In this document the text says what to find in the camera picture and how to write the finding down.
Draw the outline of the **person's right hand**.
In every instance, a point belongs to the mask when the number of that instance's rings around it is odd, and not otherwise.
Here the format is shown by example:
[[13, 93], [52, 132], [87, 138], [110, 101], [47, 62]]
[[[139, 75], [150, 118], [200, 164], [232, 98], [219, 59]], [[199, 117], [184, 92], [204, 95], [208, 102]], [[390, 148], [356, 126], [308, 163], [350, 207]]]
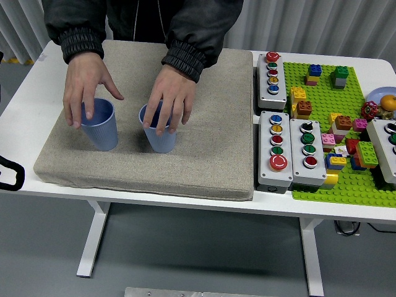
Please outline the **person's right hand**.
[[64, 114], [69, 126], [78, 129], [82, 124], [82, 114], [85, 114], [87, 119], [93, 118], [95, 92], [100, 84], [104, 85], [115, 99], [124, 99], [98, 54], [80, 53], [70, 60], [63, 95]]

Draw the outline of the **person's left hand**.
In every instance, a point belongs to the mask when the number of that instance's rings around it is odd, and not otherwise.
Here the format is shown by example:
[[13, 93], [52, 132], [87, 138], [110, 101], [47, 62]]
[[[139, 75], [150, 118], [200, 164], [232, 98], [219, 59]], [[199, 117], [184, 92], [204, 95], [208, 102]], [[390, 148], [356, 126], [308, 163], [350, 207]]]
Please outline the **person's left hand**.
[[147, 103], [143, 127], [151, 126], [154, 114], [161, 103], [156, 135], [162, 136], [165, 129], [174, 133], [179, 124], [189, 121], [196, 94], [196, 83], [170, 65], [163, 65], [157, 75]]

